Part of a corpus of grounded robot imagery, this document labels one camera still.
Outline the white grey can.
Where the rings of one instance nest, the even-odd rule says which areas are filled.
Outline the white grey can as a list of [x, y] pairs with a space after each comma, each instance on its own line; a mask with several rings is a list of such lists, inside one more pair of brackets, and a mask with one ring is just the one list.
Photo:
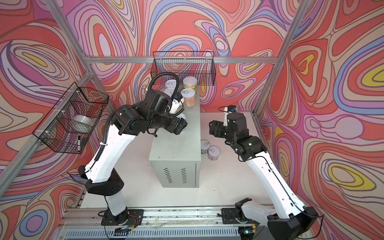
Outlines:
[[209, 160], [217, 161], [219, 159], [220, 153], [221, 153], [221, 151], [220, 151], [220, 149], [217, 146], [211, 146], [208, 149], [208, 158], [209, 158]]

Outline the orange red labelled can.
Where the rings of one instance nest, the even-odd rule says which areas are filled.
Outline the orange red labelled can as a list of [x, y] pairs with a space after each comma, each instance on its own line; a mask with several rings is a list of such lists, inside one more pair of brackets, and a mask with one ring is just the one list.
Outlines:
[[196, 102], [196, 92], [193, 89], [183, 89], [181, 91], [182, 97], [184, 99], [184, 105], [186, 107], [192, 107]]

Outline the pink labelled can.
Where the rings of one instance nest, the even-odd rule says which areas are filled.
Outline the pink labelled can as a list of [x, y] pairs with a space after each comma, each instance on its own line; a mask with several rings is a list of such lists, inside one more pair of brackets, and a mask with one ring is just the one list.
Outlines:
[[167, 80], [165, 83], [165, 86], [167, 89], [177, 89], [178, 88], [178, 81], [174, 80], [174, 79]]

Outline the orange green lidded can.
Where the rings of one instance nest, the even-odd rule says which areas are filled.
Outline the orange green lidded can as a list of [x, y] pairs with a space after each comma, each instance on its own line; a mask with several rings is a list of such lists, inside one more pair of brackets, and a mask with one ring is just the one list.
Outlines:
[[185, 89], [197, 90], [198, 80], [193, 76], [188, 76], [183, 79], [183, 85]]

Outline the teal can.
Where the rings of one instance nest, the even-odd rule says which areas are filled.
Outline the teal can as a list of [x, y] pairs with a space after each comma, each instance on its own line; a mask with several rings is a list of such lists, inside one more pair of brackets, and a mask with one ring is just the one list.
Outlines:
[[183, 119], [183, 126], [182, 126], [182, 131], [180, 132], [180, 134], [183, 134], [185, 131], [186, 131], [186, 127], [188, 125], [187, 123], [187, 118], [186, 118], [186, 115], [181, 113], [177, 116], [180, 120]]

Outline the green labelled can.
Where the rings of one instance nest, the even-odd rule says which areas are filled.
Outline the green labelled can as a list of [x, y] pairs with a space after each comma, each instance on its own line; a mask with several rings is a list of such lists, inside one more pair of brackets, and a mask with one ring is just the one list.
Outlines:
[[174, 90], [175, 90], [174, 88], [167, 88], [164, 90], [164, 93], [171, 97]]

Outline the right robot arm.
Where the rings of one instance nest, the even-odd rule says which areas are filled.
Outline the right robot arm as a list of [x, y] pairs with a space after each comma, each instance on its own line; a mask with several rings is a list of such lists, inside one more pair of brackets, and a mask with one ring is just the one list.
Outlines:
[[291, 190], [260, 138], [250, 135], [244, 114], [228, 113], [224, 122], [211, 121], [209, 133], [225, 139], [239, 161], [254, 171], [274, 205], [267, 208], [245, 198], [235, 204], [239, 221], [254, 221], [267, 227], [276, 240], [294, 240], [322, 218], [315, 208], [307, 207]]

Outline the blue grey can right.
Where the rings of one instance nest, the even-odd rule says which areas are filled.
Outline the blue grey can right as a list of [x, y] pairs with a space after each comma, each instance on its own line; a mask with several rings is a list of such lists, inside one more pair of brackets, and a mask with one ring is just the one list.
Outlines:
[[201, 154], [206, 155], [210, 147], [211, 144], [208, 140], [201, 140]]

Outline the black marker pen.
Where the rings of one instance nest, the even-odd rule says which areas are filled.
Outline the black marker pen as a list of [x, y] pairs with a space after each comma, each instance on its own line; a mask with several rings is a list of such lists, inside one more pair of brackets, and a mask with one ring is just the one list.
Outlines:
[[78, 153], [80, 153], [82, 150], [82, 147], [81, 147], [81, 136], [78, 136], [78, 140], [77, 140], [77, 151]]

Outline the green circuit board right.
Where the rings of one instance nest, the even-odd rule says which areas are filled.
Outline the green circuit board right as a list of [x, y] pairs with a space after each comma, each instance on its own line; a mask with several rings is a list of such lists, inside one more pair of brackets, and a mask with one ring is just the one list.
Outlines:
[[248, 227], [239, 227], [240, 235], [254, 234], [256, 233], [258, 228], [256, 226], [248, 226]]

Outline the green circuit board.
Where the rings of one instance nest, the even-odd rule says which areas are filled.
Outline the green circuit board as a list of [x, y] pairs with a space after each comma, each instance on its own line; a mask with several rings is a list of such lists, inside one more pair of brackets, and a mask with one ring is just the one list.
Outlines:
[[248, 227], [239, 227], [240, 235], [254, 234], [256, 233], [258, 228], [256, 226], [248, 226]]
[[115, 229], [114, 236], [122, 236], [125, 233], [129, 233], [133, 231], [135, 227], [130, 227], [130, 228], [117, 228]]

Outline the green circuit board left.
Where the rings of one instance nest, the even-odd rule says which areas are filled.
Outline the green circuit board left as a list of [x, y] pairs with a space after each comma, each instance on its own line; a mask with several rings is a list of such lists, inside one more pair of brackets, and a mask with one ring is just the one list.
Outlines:
[[115, 229], [114, 236], [122, 236], [125, 233], [129, 233], [133, 231], [135, 227], [130, 227], [130, 228], [117, 228]]

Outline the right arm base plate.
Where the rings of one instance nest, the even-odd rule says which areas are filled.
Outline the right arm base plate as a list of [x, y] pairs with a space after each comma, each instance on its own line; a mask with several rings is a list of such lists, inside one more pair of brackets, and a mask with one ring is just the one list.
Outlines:
[[247, 224], [250, 221], [236, 208], [222, 208], [219, 215], [225, 225]]

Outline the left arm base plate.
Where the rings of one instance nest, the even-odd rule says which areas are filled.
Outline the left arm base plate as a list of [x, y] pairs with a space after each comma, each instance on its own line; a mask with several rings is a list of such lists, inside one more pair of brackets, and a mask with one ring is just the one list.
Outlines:
[[144, 210], [142, 209], [125, 209], [117, 216], [113, 216], [110, 209], [101, 211], [98, 216], [102, 218], [102, 226], [132, 226], [137, 227], [142, 224]]

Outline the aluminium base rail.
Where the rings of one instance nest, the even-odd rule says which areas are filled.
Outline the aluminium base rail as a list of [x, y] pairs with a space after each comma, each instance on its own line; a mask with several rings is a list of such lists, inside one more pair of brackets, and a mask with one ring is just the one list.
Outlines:
[[[232, 205], [195, 206], [195, 207], [138, 207], [129, 209], [129, 225], [137, 224], [141, 228], [161, 227], [213, 227], [223, 226], [222, 209], [233, 209], [230, 216], [237, 211]], [[72, 225], [82, 227], [100, 227], [104, 211], [107, 208], [74, 208], [66, 210], [59, 226]]]

